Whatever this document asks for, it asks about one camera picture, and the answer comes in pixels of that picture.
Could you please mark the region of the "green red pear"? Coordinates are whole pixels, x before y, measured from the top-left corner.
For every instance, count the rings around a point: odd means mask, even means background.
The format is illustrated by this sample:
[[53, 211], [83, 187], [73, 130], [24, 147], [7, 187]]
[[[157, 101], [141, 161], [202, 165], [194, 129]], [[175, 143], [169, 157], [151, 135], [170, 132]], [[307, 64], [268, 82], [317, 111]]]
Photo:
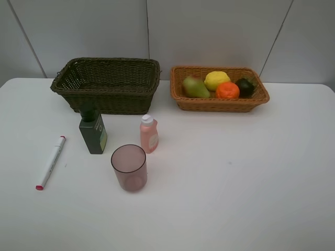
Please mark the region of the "green red pear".
[[186, 77], [182, 83], [183, 91], [188, 98], [209, 98], [210, 92], [204, 82], [195, 75]]

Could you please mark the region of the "yellow lemon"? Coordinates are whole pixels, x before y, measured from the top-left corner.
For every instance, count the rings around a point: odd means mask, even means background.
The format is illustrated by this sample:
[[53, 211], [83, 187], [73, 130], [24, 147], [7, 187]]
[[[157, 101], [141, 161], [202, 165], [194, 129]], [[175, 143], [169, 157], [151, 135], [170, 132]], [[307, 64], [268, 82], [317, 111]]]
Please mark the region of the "yellow lemon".
[[206, 88], [214, 92], [221, 83], [230, 82], [230, 77], [224, 71], [213, 71], [206, 75], [204, 84]]

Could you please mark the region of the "orange mandarin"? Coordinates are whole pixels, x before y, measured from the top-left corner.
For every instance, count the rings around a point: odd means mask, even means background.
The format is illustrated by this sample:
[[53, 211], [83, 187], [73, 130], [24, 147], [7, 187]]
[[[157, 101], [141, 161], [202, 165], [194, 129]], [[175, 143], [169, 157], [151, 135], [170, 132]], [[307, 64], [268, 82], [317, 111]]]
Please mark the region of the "orange mandarin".
[[215, 95], [218, 99], [237, 99], [240, 96], [240, 89], [233, 82], [224, 82], [218, 85]]

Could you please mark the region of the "dark purple mangosteen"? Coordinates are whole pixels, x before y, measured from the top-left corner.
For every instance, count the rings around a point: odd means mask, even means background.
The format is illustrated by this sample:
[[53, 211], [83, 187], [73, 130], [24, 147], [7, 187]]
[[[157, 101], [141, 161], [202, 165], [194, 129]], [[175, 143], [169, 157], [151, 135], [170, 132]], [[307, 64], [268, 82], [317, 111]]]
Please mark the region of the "dark purple mangosteen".
[[255, 91], [255, 86], [246, 78], [241, 78], [235, 82], [239, 88], [239, 98], [250, 98]]

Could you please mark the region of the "white marker with pink caps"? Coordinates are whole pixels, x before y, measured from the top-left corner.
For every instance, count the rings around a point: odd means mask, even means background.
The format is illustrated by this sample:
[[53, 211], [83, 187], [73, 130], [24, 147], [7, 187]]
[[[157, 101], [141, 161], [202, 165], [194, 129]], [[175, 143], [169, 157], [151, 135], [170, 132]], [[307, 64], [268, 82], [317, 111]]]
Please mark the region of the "white marker with pink caps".
[[52, 152], [48, 158], [48, 161], [45, 164], [44, 167], [44, 171], [43, 171], [43, 175], [41, 176], [41, 179], [39, 180], [39, 182], [37, 183], [37, 185], [35, 186], [36, 190], [42, 191], [44, 190], [53, 170], [54, 167], [58, 161], [58, 158], [62, 152], [63, 146], [66, 142], [66, 137], [65, 136], [60, 136], [57, 143], [55, 144], [55, 146], [52, 149]]

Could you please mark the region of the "pink dish soap bottle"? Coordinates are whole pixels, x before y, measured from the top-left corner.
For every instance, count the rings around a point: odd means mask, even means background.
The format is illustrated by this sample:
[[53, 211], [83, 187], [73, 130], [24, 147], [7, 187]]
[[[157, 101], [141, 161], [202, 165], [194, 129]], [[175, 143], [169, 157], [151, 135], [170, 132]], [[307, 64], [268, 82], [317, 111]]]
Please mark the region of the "pink dish soap bottle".
[[140, 124], [141, 147], [147, 154], [152, 153], [158, 146], [158, 122], [149, 114], [143, 115]]

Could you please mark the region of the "pink translucent plastic cup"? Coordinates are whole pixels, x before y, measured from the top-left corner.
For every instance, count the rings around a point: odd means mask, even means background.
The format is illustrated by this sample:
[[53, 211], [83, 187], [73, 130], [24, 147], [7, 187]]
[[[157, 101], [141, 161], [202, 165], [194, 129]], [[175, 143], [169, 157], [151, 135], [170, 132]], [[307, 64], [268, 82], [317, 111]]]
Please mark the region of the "pink translucent plastic cup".
[[127, 192], [141, 190], [147, 183], [147, 156], [137, 145], [126, 144], [117, 148], [110, 159], [121, 188]]

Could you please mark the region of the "dark brown wicker basket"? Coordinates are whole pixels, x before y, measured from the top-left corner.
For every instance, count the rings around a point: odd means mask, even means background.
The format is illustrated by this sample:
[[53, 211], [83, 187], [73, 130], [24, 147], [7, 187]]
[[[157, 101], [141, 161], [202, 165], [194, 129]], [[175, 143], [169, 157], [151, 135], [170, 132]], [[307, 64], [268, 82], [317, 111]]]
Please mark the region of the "dark brown wicker basket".
[[160, 81], [160, 64], [138, 58], [74, 58], [58, 72], [51, 90], [78, 112], [92, 101], [102, 114], [144, 115]]

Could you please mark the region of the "dark green pump bottle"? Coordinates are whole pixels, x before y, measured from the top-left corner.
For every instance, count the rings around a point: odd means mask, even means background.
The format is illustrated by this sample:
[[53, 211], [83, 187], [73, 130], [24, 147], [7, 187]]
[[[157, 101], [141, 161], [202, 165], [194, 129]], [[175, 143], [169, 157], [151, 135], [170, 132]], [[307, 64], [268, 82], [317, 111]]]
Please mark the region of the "dark green pump bottle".
[[107, 143], [107, 132], [101, 113], [92, 101], [83, 103], [79, 112], [81, 122], [79, 130], [91, 154], [103, 154]]

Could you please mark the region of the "orange wicker basket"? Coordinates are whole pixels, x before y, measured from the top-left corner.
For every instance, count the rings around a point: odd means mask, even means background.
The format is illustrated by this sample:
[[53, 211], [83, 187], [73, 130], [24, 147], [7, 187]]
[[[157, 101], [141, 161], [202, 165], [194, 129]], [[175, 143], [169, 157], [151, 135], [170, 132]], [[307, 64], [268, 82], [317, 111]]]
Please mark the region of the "orange wicker basket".
[[[251, 97], [243, 99], [217, 99], [215, 93], [210, 98], [188, 98], [184, 95], [183, 80], [194, 75], [202, 80], [213, 71], [226, 72], [232, 82], [247, 79], [255, 87]], [[248, 67], [174, 66], [170, 71], [170, 93], [180, 109], [204, 112], [249, 112], [270, 100], [269, 94], [258, 74]]]

